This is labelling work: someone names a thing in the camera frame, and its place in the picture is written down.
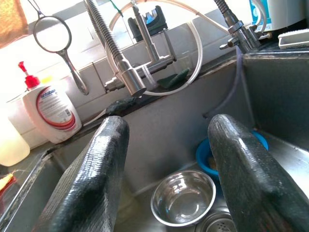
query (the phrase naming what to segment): kitchen faucet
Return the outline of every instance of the kitchen faucet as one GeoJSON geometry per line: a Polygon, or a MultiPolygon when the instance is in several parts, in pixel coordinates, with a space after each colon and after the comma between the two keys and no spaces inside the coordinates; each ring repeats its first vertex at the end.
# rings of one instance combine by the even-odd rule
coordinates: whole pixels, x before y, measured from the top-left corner
{"type": "MultiPolygon", "coordinates": [[[[220,46],[220,49],[226,49],[237,45],[242,53],[247,53],[250,50],[256,49],[260,46],[258,38],[261,36],[260,32],[255,32],[257,26],[253,25],[245,28],[242,21],[239,21],[233,12],[229,9],[225,0],[214,0],[220,12],[225,18],[228,25],[228,32],[232,38],[228,40],[227,44],[220,46]]],[[[125,86],[128,88],[133,97],[140,97],[146,91],[146,87],[141,79],[143,76],[149,77],[150,74],[155,73],[161,69],[166,68],[172,62],[176,61],[173,48],[169,41],[167,34],[165,37],[170,50],[170,55],[160,56],[148,32],[143,16],[139,12],[139,8],[134,0],[131,1],[133,5],[133,12],[136,18],[137,25],[146,45],[150,62],[142,64],[133,68],[129,61],[125,58],[122,51],[119,49],[110,28],[104,21],[96,0],[84,0],[86,9],[88,11],[91,22],[98,34],[98,37],[107,50],[112,55],[116,68],[119,70],[117,78],[114,77],[111,81],[105,84],[107,91],[113,91],[125,86]]]]}

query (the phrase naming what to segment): sink drain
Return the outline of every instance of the sink drain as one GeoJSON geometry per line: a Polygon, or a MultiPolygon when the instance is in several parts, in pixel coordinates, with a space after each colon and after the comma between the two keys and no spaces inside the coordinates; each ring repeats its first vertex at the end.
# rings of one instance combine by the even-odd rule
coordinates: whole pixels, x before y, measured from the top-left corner
{"type": "Polygon", "coordinates": [[[228,208],[214,209],[197,225],[196,232],[237,232],[228,208]]]}

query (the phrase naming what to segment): soap bottle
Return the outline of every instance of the soap bottle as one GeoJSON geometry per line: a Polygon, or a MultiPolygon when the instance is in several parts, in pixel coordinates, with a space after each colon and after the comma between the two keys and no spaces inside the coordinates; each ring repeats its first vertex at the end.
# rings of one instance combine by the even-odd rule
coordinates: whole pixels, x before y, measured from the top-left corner
{"type": "Polygon", "coordinates": [[[23,61],[18,66],[26,74],[28,90],[22,100],[32,123],[54,144],[72,137],[82,123],[66,93],[55,86],[41,85],[37,77],[28,74],[23,61]]]}
{"type": "Polygon", "coordinates": [[[30,147],[21,137],[7,116],[5,110],[0,114],[0,164],[12,166],[29,155],[30,147]]]}

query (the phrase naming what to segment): orange cloth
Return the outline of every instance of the orange cloth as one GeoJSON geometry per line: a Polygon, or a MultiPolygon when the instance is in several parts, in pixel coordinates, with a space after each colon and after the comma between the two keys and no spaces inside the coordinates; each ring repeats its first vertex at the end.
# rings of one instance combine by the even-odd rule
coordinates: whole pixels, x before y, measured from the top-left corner
{"type": "Polygon", "coordinates": [[[27,33],[27,20],[20,1],[0,0],[0,48],[27,33]]]}

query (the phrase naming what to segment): sponge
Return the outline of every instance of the sponge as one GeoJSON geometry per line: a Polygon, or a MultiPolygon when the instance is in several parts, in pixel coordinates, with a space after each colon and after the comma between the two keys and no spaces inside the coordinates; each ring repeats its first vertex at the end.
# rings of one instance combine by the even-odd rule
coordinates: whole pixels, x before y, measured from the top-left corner
{"type": "Polygon", "coordinates": [[[174,74],[166,78],[163,78],[161,80],[158,80],[157,83],[163,88],[166,88],[166,89],[171,88],[175,86],[176,84],[180,83],[181,81],[183,81],[187,77],[189,71],[190,71],[189,68],[185,69],[178,74],[174,74]]]}

